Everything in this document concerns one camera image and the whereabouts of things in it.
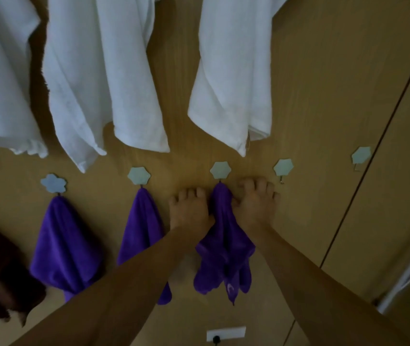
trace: person's left hand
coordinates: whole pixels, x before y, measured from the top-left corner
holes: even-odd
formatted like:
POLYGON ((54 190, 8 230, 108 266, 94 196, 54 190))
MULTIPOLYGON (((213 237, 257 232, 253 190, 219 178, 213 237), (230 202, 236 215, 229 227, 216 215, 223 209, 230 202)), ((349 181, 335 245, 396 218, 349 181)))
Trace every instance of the person's left hand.
POLYGON ((171 197, 170 230, 183 228, 201 240, 214 225, 215 218, 208 214, 206 193, 203 188, 179 191, 178 198, 171 197))

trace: person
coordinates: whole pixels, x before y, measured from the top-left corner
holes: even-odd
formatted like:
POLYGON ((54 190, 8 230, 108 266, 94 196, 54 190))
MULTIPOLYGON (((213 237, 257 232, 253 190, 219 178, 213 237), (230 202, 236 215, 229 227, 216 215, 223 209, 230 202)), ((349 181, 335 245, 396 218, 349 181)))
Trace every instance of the person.
MULTIPOLYGON (((272 183, 259 178, 241 185, 245 195, 233 202, 237 223, 263 254, 313 345, 410 345, 371 304, 278 235, 272 220, 280 195, 272 183)), ((174 268, 214 224, 202 188, 180 191, 170 199, 169 209, 170 231, 162 240, 72 298, 12 345, 131 344, 174 268)))

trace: forearm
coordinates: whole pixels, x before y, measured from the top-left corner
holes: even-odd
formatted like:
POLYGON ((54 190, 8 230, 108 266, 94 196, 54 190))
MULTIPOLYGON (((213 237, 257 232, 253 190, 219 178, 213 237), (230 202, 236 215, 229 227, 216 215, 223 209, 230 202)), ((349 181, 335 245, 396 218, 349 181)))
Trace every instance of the forearm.
POLYGON ((408 345, 370 304, 340 285, 272 228, 248 233, 296 320, 315 345, 408 345))
POLYGON ((187 229, 171 231, 75 296, 13 345, 131 344, 168 277, 198 241, 187 229))

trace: purple towel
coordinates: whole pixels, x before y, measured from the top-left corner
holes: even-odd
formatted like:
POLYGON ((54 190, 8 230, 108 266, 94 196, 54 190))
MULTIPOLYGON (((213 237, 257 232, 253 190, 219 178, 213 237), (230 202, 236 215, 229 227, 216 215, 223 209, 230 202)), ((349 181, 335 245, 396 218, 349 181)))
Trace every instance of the purple towel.
MULTIPOLYGON (((128 216, 117 264, 121 265, 162 238, 163 225, 157 206, 149 192, 140 188, 128 216)), ((170 301, 171 291, 167 283, 157 303, 165 305, 170 301)))
POLYGON ((68 302, 98 280, 103 250, 66 198, 54 197, 37 240, 31 274, 68 302))
POLYGON ((201 294, 218 288, 224 281, 228 298, 234 304, 239 289, 250 290, 252 274, 249 258, 255 245, 237 225, 232 212, 232 193, 223 183, 218 183, 211 195, 210 213, 215 224, 196 246, 202 263, 194 278, 194 287, 201 294))

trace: white cloth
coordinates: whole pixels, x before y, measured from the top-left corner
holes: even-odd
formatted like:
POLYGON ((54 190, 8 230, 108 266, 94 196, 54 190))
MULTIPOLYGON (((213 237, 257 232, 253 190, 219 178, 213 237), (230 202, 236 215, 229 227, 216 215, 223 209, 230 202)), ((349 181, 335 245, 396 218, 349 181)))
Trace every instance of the white cloth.
POLYGON ((43 74, 56 134, 81 172, 105 155, 114 121, 126 145, 169 152, 146 56, 156 0, 48 0, 43 74))
POLYGON ((286 0, 203 0, 199 69, 188 116, 246 155, 271 134, 272 17, 286 0))
POLYGON ((29 36, 40 23, 29 0, 0 0, 0 147, 48 155, 29 107, 29 36))

